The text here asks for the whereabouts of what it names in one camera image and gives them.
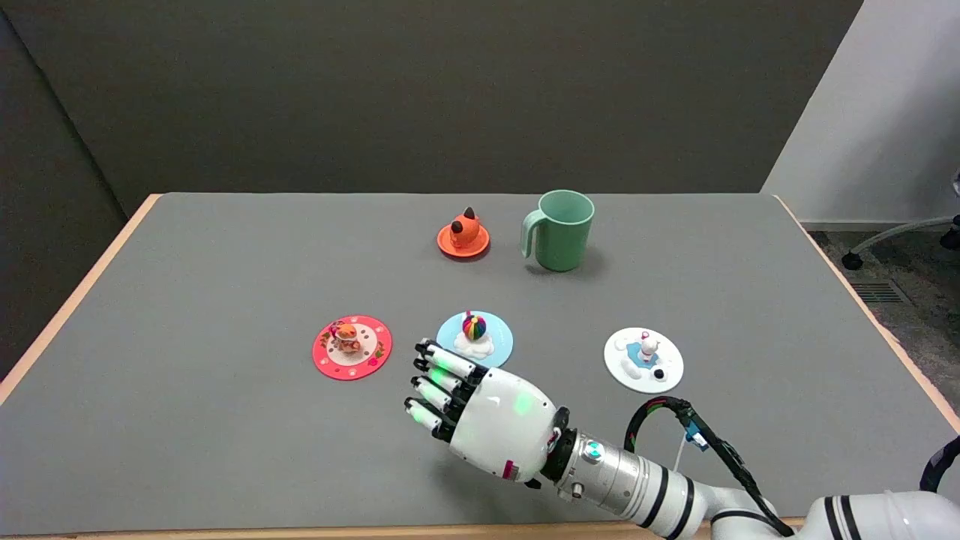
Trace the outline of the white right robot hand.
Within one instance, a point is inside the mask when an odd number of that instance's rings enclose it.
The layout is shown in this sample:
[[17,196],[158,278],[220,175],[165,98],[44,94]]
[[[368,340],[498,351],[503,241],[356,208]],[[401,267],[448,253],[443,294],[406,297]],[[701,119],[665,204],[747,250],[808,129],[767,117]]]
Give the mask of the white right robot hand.
[[569,426],[569,408],[523,377],[484,367],[431,339],[417,345],[406,413],[461,461],[541,489],[548,458]]

